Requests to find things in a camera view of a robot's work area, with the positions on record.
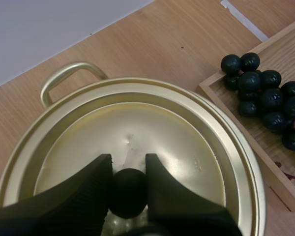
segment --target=metal lid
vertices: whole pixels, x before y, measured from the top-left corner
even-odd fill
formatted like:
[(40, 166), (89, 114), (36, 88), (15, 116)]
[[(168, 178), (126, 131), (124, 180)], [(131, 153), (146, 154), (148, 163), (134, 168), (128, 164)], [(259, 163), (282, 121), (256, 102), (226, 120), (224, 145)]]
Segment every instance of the metal lid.
[[(106, 79), (94, 65), (68, 65), (42, 91), (49, 106), (12, 153), (0, 183), (0, 207), (45, 191), (95, 157), (110, 153), (114, 171), (145, 171), (145, 154), (157, 153), (185, 187), (226, 206), (244, 236), (261, 236), (265, 196), (247, 141), (212, 103), (174, 85), (142, 78), (104, 80), (51, 105), (48, 92), (76, 70)], [(138, 224), (144, 221), (143, 215)], [(107, 216), (107, 235), (127, 229)]]

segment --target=grape cluster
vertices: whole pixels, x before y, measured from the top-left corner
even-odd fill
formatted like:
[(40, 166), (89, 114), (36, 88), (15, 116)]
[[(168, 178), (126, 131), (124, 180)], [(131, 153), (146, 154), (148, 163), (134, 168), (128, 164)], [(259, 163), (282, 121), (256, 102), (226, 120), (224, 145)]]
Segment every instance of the grape cluster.
[(259, 71), (260, 58), (247, 53), (239, 58), (227, 55), (221, 68), (226, 73), (224, 85), (238, 91), (238, 113), (247, 118), (260, 117), (270, 131), (282, 134), (282, 143), (295, 151), (295, 81), (282, 87), (281, 74), (275, 70)]

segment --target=dark green ball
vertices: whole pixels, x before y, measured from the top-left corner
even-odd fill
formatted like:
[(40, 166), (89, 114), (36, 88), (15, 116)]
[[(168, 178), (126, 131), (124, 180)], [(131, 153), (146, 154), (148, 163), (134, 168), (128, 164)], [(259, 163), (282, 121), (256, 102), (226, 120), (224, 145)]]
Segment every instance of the dark green ball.
[(260, 65), (260, 58), (255, 53), (246, 53), (241, 58), (241, 70), (243, 72), (255, 71)]
[(221, 69), (228, 75), (237, 74), (240, 71), (240, 58), (234, 54), (225, 56), (221, 61)]
[(239, 75), (226, 75), (224, 76), (225, 88), (231, 91), (238, 90)]
[(244, 92), (255, 92), (260, 87), (260, 77), (256, 72), (243, 73), (238, 80), (238, 87)]
[(124, 219), (139, 215), (148, 203), (146, 175), (136, 169), (117, 172), (107, 191), (110, 211)]
[(242, 117), (255, 117), (259, 113), (259, 106), (254, 101), (240, 102), (238, 105), (238, 113)]

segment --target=wooden table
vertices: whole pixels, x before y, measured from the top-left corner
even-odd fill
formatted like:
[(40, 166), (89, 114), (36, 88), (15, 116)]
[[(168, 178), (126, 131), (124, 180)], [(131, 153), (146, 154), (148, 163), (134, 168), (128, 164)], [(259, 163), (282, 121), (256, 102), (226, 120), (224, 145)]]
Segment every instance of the wooden table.
[[(267, 36), (295, 20), (295, 0), (229, 2), (255, 20)], [(219, 70), (224, 55), (241, 55), (258, 44), (220, 0), (156, 0), (0, 87), (0, 176), (22, 134), (44, 111), (39, 100), (41, 86), (60, 66), (86, 60), (111, 78), (147, 77), (195, 90)], [(77, 72), (51, 96), (58, 100), (92, 82), (93, 76)], [(295, 214), (270, 188), (266, 192), (266, 235), (295, 235)]]

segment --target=pot handle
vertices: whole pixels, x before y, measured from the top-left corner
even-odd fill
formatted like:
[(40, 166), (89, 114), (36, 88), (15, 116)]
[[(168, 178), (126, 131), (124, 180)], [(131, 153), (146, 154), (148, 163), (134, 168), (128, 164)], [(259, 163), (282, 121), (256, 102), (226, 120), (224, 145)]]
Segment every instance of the pot handle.
[(80, 69), (88, 70), (101, 80), (108, 79), (108, 76), (100, 68), (88, 62), (79, 61), (65, 65), (55, 71), (43, 85), (43, 88), (40, 92), (40, 100), (45, 108), (48, 108), (53, 104), (49, 96), (50, 90)]

